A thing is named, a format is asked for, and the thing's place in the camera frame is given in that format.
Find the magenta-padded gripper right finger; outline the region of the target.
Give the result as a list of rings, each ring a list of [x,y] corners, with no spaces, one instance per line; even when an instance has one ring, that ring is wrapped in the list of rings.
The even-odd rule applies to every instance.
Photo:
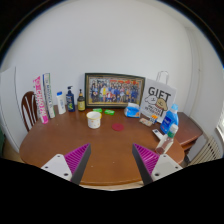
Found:
[[[182,169],[182,167],[167,154],[158,155],[136,143],[132,146],[132,154],[144,185],[150,184]]]

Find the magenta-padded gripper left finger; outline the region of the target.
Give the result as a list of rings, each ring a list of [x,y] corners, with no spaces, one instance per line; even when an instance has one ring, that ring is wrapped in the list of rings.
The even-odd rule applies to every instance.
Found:
[[[42,169],[79,185],[90,155],[91,145],[87,143],[66,155],[56,154]]]

